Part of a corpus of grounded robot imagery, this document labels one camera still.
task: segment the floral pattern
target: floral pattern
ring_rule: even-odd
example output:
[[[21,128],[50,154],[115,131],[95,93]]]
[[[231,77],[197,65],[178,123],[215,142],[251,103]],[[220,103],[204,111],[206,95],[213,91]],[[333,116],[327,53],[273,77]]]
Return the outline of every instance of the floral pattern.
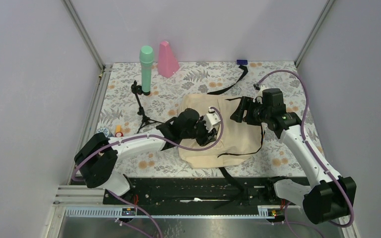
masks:
[[[152,68],[151,94],[141,95],[140,100],[146,114],[158,121],[167,121],[176,116],[183,96],[223,89],[235,83],[242,74],[235,62],[183,62],[180,63],[180,70],[171,78],[159,75],[157,64]],[[277,69],[296,71],[291,61],[250,62],[245,78],[224,95],[253,97],[256,94],[253,84],[265,74]],[[107,127],[114,133],[116,125],[121,125],[124,135],[137,132],[141,117],[137,115],[138,104],[130,86],[134,80],[140,84],[140,70],[139,63],[113,65],[97,129]],[[300,83],[294,76],[276,73],[267,78],[264,84],[268,88],[280,88],[284,94],[287,111],[296,112],[301,117],[306,99]],[[145,132],[153,127],[155,125],[150,125],[141,131]],[[307,114],[305,128],[322,152],[310,112]],[[117,161],[115,170],[131,177],[222,177],[218,169],[192,169],[187,162],[179,158],[177,148],[145,153],[133,158],[121,158]],[[268,129],[263,148],[240,165],[227,167],[227,171],[237,177],[305,175],[287,146],[280,143]]]

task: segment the reflective floor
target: reflective floor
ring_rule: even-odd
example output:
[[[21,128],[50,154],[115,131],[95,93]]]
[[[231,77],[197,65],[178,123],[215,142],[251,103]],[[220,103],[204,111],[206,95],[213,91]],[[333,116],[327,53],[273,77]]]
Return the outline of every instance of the reflective floor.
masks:
[[[298,208],[289,208],[289,221],[311,224]],[[286,224],[272,226],[258,219],[156,219],[165,238],[293,238]],[[129,224],[151,236],[159,237],[149,219],[134,219]],[[312,228],[292,225],[301,238],[320,238]],[[330,223],[317,226],[326,238],[343,238],[341,228]],[[111,218],[66,217],[59,238],[145,238],[141,233],[119,226]]]

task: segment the canvas bag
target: canvas bag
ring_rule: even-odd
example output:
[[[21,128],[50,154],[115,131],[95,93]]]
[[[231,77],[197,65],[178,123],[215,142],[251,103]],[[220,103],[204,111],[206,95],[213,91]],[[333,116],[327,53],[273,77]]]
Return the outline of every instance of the canvas bag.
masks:
[[[245,66],[242,67],[241,65],[240,68],[244,72],[237,82],[248,72]],[[241,97],[219,96],[219,94],[226,92],[235,84],[212,93],[189,94],[183,98],[179,113],[186,108],[192,108],[199,115],[204,115],[208,112],[209,107],[214,106],[220,111],[224,122],[224,128],[221,128],[221,126],[217,128],[217,136],[221,130],[224,130],[222,138],[213,148],[204,151],[189,151],[179,148],[180,158],[187,161],[194,169],[238,165],[249,159],[262,147],[264,136],[262,126],[248,125],[244,122],[238,123],[230,119],[231,114],[237,109]],[[182,140],[180,145],[190,148],[202,148],[194,139]]]

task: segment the wall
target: wall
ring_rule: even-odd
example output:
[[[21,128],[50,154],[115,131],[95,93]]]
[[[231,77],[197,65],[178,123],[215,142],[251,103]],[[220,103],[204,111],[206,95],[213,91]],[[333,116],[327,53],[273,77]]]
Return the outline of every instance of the wall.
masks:
[[[105,63],[168,40],[179,61],[295,60],[326,0],[72,0]]]
[[[0,0],[0,238],[37,238],[99,70],[61,1]]]
[[[336,1],[299,72],[327,159],[357,183],[361,237],[381,237],[381,1]]]

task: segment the tripod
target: tripod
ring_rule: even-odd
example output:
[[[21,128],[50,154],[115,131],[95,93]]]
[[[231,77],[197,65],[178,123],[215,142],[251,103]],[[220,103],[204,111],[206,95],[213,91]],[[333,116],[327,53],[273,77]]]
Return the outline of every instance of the tripod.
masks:
[[[133,94],[135,94],[135,98],[138,101],[139,109],[138,109],[138,115],[142,116],[141,125],[139,126],[137,134],[141,131],[142,128],[154,124],[154,123],[160,123],[163,124],[163,122],[159,122],[157,120],[153,120],[145,115],[144,108],[141,105],[141,101],[139,100],[138,94],[142,94],[142,86],[138,85],[136,80],[133,82],[132,86],[130,87]]]

